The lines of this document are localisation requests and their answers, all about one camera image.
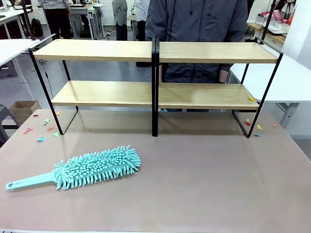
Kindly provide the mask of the wooden workbench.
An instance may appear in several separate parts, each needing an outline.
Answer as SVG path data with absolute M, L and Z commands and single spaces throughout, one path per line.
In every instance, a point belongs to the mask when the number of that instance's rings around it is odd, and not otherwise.
M 257 23 L 254 23 L 254 22 L 247 23 L 247 26 L 250 29 L 253 29 L 255 31 L 260 31 L 262 33 L 264 31 L 264 27 L 263 26 L 261 26 L 261 25 L 259 25 Z M 272 32 L 267 32 L 266 36 L 271 38 L 274 42 L 278 42 L 278 43 L 280 43 L 282 45 L 285 43 L 285 40 L 286 40 L 286 36 L 282 35 L 282 34 L 275 34 L 275 33 L 272 33 Z

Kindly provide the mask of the white background table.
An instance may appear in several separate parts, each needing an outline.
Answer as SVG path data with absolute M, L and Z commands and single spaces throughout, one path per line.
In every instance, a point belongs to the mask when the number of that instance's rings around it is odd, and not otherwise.
M 15 10 L 15 9 L 12 9 L 6 12 L 0 12 L 0 26 L 5 27 L 5 31 L 6 31 L 8 39 L 11 39 L 11 36 L 8 31 L 7 24 L 13 21 L 17 22 L 22 39 L 26 38 L 24 34 L 24 30 L 21 25 L 21 20 L 19 19 L 19 16 L 23 14 L 24 14 L 23 10 Z

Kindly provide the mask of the dark grey chair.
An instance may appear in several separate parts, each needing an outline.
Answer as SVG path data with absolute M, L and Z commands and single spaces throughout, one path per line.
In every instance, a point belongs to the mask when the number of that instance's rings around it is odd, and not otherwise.
M 0 104 L 0 148 L 9 139 L 6 130 L 17 130 L 19 127 L 20 124 L 9 109 L 4 104 Z

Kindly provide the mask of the white side table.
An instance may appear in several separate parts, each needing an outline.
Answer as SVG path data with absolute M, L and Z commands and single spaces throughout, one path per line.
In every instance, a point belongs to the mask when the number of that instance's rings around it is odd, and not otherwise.
M 10 61 L 13 62 L 14 68 L 21 83 L 26 83 L 17 56 L 24 53 L 28 49 L 34 48 L 40 43 L 39 39 L 3 39 L 0 40 L 0 67 Z

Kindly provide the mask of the bystander in black trousers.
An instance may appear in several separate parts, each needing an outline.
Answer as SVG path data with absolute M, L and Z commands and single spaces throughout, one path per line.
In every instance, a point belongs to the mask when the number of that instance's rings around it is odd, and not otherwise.
M 54 34 L 52 39 L 60 39 L 60 33 L 64 39 L 71 39 L 69 0 L 38 0 L 38 4 L 44 10 L 51 34 Z

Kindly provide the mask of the bystander in white shirt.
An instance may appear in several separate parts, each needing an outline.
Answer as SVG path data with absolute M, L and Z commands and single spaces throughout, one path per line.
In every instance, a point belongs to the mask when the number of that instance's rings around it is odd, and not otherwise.
M 134 1 L 137 17 L 138 40 L 145 41 L 145 25 L 150 0 L 134 0 Z

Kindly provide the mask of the white desk grey legs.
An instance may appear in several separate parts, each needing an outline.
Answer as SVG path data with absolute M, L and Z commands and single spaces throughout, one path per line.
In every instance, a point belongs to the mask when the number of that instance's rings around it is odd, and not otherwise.
M 89 25 L 90 38 L 97 40 L 104 37 L 104 28 L 102 17 L 102 3 L 86 4 L 82 7 L 70 6 L 71 14 L 69 16 L 70 26 L 73 32 L 73 38 L 80 38 L 80 33 L 84 29 L 81 16 L 86 16 Z

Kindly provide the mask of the bystander in grey shirt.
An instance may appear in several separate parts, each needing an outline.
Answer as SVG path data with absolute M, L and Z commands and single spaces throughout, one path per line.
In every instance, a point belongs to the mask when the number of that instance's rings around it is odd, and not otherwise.
M 116 26 L 116 40 L 127 41 L 127 1 L 112 0 L 112 9 Z

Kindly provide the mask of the pink printed sign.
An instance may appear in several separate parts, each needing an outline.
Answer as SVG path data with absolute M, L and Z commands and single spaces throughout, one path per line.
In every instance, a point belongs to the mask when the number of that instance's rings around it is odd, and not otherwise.
M 277 10 L 277 9 L 273 10 L 273 18 L 274 18 L 274 21 L 278 23 L 284 23 L 281 10 Z

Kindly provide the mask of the black backpack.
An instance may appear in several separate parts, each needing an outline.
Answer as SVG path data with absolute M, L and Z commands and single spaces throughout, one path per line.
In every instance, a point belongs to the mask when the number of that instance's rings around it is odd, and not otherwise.
M 33 18 L 31 21 L 31 28 L 35 37 L 43 36 L 43 29 L 39 19 Z

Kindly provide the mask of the large white table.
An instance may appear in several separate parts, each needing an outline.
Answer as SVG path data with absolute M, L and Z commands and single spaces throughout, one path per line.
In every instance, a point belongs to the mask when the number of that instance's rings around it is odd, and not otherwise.
M 243 82 L 248 92 L 259 102 L 265 92 L 273 64 L 234 64 L 229 81 Z M 280 121 L 287 127 L 299 104 L 311 102 L 311 70 L 284 55 L 269 88 L 265 103 L 275 103 L 284 112 Z

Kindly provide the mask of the person in dark jacket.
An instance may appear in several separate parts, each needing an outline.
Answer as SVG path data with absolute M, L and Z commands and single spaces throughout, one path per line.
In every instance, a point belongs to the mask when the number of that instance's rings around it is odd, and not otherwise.
M 150 0 L 146 40 L 166 42 L 241 42 L 248 19 L 247 0 Z M 230 64 L 164 63 L 163 83 L 220 83 Z

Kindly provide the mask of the cardboard box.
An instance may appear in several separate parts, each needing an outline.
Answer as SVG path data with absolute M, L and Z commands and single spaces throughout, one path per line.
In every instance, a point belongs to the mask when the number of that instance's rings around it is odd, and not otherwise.
M 10 113 L 19 124 L 23 124 L 41 106 L 36 100 L 16 101 L 10 108 Z

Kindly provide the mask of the black stand pole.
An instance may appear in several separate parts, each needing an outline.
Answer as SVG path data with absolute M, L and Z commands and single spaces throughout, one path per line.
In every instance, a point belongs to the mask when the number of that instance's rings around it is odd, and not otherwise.
M 269 15 L 268 15 L 266 24 L 265 24 L 265 26 L 264 26 L 264 31 L 263 31 L 263 33 L 262 33 L 261 39 L 259 39 L 259 38 L 256 39 L 256 42 L 258 42 L 260 45 L 263 45 L 263 44 L 264 44 L 264 39 L 265 39 L 266 34 L 267 34 L 267 32 L 268 32 L 268 27 L 269 27 L 269 24 L 270 24 L 270 21 L 271 21 L 271 18 L 272 18 L 272 15 L 273 15 L 273 11 L 274 11 L 274 9 L 275 9 L 275 6 L 276 6 L 276 0 L 272 0 L 270 12 L 269 12 Z
M 25 17 L 28 32 L 30 34 L 31 39 L 35 40 L 35 36 L 34 36 L 33 31 L 32 31 L 31 24 L 30 24 L 29 17 L 28 17 L 25 0 L 21 0 L 21 5 L 22 5 L 23 12 L 24 12 L 24 17 Z

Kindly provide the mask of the teal microfibre duster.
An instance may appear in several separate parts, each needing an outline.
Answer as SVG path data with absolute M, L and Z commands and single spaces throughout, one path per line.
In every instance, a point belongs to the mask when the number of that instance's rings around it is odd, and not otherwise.
M 130 146 L 121 146 L 74 156 L 67 162 L 62 160 L 54 165 L 52 172 L 10 182 L 6 185 L 6 190 L 44 183 L 55 183 L 57 190 L 68 190 L 132 175 L 140 165 L 141 159 L 136 150 Z

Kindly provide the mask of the wood shelf unit black frame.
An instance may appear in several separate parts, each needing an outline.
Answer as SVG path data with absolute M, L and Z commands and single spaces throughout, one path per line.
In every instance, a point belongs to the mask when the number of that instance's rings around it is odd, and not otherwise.
M 111 40 L 69 40 L 56 39 L 37 51 L 29 49 L 43 91 L 61 135 L 69 126 L 62 128 L 55 106 L 100 107 L 148 107 L 152 109 L 152 136 L 158 136 L 159 97 L 159 41 L 111 41 Z M 62 61 L 67 82 L 50 98 L 37 62 L 39 60 Z M 89 62 L 149 62 L 151 81 L 111 82 L 74 81 L 70 78 L 67 61 Z
M 158 111 L 161 108 L 230 110 L 245 137 L 249 138 L 282 57 L 282 52 L 275 56 L 256 40 L 254 43 L 159 41 L 159 64 L 246 64 L 247 66 L 274 64 L 275 68 L 259 102 L 249 99 L 252 95 L 243 82 L 239 84 L 159 83 Z M 246 119 L 249 119 L 251 126 L 244 123 Z

